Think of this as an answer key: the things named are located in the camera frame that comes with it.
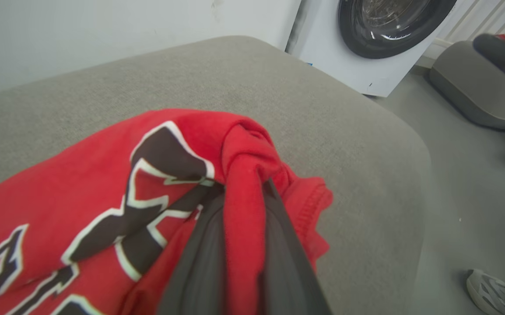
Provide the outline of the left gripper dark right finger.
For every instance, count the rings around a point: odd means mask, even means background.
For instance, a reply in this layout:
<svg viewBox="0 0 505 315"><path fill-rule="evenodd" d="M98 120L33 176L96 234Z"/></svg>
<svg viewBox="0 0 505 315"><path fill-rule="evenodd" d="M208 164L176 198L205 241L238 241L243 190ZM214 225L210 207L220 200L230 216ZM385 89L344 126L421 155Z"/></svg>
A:
<svg viewBox="0 0 505 315"><path fill-rule="evenodd" d="M330 315L330 306L272 179L263 184L263 197L264 313Z"/></svg>

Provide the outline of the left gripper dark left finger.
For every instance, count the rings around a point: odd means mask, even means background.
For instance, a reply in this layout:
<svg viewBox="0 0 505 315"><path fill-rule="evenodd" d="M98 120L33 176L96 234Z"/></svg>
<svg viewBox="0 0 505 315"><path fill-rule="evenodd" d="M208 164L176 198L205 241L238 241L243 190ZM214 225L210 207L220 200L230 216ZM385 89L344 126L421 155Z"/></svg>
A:
<svg viewBox="0 0 505 315"><path fill-rule="evenodd" d="M157 305L159 315L222 315L226 275L224 188L213 186Z"/></svg>

